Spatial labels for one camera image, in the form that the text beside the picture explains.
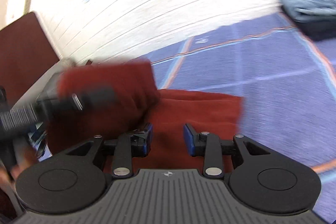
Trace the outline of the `person's left hand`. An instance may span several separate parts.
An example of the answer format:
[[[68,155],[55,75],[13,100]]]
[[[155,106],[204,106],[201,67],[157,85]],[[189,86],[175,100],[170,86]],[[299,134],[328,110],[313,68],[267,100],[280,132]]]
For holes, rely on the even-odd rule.
[[[5,167],[1,166],[1,185],[13,184],[13,181],[15,181],[24,170],[38,162],[38,159],[35,157],[25,157],[18,165],[12,168],[11,172],[8,172]]]

